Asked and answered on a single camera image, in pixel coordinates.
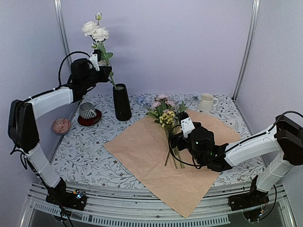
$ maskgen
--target pink flower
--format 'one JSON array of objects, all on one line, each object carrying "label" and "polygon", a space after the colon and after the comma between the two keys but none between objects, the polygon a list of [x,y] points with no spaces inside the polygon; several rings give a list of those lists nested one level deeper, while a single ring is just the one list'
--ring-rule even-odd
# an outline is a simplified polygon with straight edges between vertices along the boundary
[{"label": "pink flower", "polygon": [[154,102],[154,103],[151,105],[151,108],[152,108],[152,109],[155,109],[156,107],[158,107],[158,106],[160,106],[160,105],[161,105],[161,102],[156,101],[156,102]]},{"label": "pink flower", "polygon": [[166,94],[161,94],[161,95],[158,95],[156,97],[156,101],[160,101],[160,100],[164,100],[164,99],[168,99],[168,96]]},{"label": "pink flower", "polygon": [[166,101],[165,104],[175,107],[176,104],[173,101]]}]

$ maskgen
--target patterned table surface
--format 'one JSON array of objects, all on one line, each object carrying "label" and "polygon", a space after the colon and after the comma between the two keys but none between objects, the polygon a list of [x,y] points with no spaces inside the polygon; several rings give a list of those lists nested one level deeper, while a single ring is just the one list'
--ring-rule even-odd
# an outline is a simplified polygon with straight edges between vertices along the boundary
[{"label": "patterned table surface", "polygon": [[[141,184],[103,144],[112,140],[135,121],[143,118],[147,109],[138,103],[145,98],[152,102],[156,95],[130,95],[133,116],[126,122],[120,122],[115,117],[112,96],[86,96],[83,102],[91,102],[102,112],[101,121],[91,127],[78,124],[78,111],[71,121],[71,130],[64,136],[59,145],[52,166],[64,180],[73,183],[94,186],[143,189]],[[176,102],[183,100],[189,109],[198,111],[193,95],[169,95]],[[239,111],[228,96],[216,96],[218,105],[209,113],[241,134],[241,139],[250,135]],[[253,158],[222,172],[213,186],[229,185],[251,181],[263,172],[265,166],[261,157]]]}]

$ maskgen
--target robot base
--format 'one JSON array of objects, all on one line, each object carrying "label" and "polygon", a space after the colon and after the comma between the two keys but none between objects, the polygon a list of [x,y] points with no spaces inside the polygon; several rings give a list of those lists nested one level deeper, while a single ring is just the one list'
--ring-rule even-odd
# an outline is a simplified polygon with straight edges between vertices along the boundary
[{"label": "robot base", "polygon": [[[67,198],[65,199],[66,202],[64,204],[60,203],[60,205],[66,208],[84,211],[87,197],[83,195],[80,199],[78,199],[77,194],[73,194],[73,193],[67,193],[67,194],[68,194]],[[49,195],[46,197],[45,201],[54,205],[59,205],[57,201],[52,196]]]},{"label": "robot base", "polygon": [[232,211],[255,207],[269,202],[267,192],[260,192],[257,190],[257,177],[258,176],[252,180],[248,193],[232,195],[228,198],[228,205],[231,207]]}]

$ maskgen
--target white rose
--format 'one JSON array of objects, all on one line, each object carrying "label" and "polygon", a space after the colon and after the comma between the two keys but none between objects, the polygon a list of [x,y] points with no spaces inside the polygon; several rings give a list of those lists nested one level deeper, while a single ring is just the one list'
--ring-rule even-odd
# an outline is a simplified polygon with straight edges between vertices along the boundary
[{"label": "white rose", "polygon": [[103,42],[109,38],[109,31],[105,27],[99,27],[91,34],[91,37],[96,42]]},{"label": "white rose", "polygon": [[82,27],[82,32],[85,36],[93,34],[93,32],[98,28],[98,24],[94,21],[89,21],[85,23]]}]

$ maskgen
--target kraft paper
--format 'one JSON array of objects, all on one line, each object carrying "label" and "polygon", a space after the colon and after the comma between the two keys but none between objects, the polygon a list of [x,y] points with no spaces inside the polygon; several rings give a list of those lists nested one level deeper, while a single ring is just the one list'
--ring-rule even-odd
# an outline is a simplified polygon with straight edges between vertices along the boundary
[{"label": "kraft paper", "polygon": [[[216,145],[236,142],[240,134],[219,119],[195,111],[187,111],[194,122],[214,132]],[[219,173],[206,167],[176,169],[169,157],[165,131],[151,117],[144,117],[124,130],[104,147],[114,155],[146,188],[160,200],[187,218],[217,179]],[[192,163],[187,150],[181,151],[183,161]]]}]

